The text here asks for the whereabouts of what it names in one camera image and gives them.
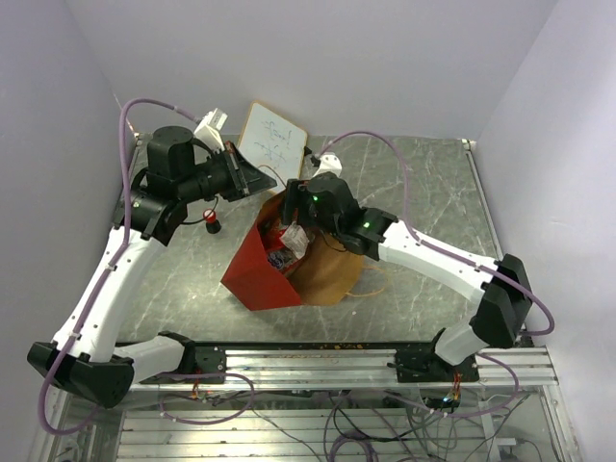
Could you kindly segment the red cookie snack bag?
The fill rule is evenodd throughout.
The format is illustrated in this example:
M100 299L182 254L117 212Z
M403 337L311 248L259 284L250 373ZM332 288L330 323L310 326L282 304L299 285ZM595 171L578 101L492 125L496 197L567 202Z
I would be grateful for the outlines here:
M296 222L282 225L276 221L262 233L268 262L281 273L289 272L307 254L313 236Z

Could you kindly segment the red paper bag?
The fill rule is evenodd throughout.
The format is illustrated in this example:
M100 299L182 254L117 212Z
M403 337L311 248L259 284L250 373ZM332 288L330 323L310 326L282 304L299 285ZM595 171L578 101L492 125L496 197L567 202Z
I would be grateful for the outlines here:
M374 291L360 291L360 276L375 270L364 258L336 242L328 233L306 230L304 254L297 257L283 240L279 206L284 193L269 198L249 228L244 241L230 261L221 284L250 311L299 305L330 306L346 297L379 295L389 284L385 271L383 285Z

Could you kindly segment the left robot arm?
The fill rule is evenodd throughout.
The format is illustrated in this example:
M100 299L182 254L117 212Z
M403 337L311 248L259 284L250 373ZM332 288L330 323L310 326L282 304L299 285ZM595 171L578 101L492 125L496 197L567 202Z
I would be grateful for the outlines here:
M101 408L113 408L135 383L159 374L185 382L195 373L195 342L162 331L119 347L132 296L188 216L189 204L250 197L276 185L231 141L207 144L191 130L166 126L142 145L144 168L118 201L104 255L87 291L49 343L27 360L52 386Z

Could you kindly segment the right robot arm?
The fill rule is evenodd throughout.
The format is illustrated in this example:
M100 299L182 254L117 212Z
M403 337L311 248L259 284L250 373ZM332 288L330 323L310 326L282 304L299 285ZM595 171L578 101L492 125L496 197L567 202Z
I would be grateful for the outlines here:
M531 307L526 268L518 257L482 257L431 238L391 213L361 206L347 182L331 172L289 181L281 212L285 224L330 236L351 254L417 271L475 305L468 320L433 338L423 363L431 378L448 379L486 347L515 345Z

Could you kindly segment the red black marker cap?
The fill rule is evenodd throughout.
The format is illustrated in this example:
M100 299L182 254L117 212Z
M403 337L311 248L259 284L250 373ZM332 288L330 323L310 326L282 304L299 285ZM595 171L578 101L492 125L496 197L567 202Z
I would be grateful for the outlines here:
M205 210L203 212L203 219L209 234L217 234L221 230L221 224L214 209Z

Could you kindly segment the small whiteboard yellow frame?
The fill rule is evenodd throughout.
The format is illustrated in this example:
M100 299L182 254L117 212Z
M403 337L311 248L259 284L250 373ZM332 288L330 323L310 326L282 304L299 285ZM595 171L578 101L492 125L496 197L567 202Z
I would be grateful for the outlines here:
M255 167L268 166L287 180L299 175L307 140L303 128L253 101L237 147Z

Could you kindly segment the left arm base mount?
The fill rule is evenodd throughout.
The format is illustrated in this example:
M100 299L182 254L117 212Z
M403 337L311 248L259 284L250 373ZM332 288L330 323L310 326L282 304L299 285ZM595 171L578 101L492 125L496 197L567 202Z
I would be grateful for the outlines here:
M226 354L218 346L198 346L195 350L195 369L200 383L222 384L225 380Z

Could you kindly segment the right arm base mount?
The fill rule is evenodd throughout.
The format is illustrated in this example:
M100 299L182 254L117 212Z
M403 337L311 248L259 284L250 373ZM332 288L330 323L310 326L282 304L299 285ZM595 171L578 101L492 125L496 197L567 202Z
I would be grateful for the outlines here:
M398 349L394 359L386 364L395 371L398 383L436 383L453 382L460 378L462 382L477 382L479 373L474 367L475 358L470 356L461 364L452 366L440 359L424 345L411 345Z

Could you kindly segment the aluminium rail frame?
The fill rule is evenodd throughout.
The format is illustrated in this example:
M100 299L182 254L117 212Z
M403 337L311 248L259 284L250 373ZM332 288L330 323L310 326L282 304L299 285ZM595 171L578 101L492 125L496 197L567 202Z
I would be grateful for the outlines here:
M116 425L119 461L578 461L543 347L486 347L477 382L398 383L386 364L427 342L196 341L226 354L222 384L166 373L135 383L113 408L48 385L43 428L76 402L79 431Z

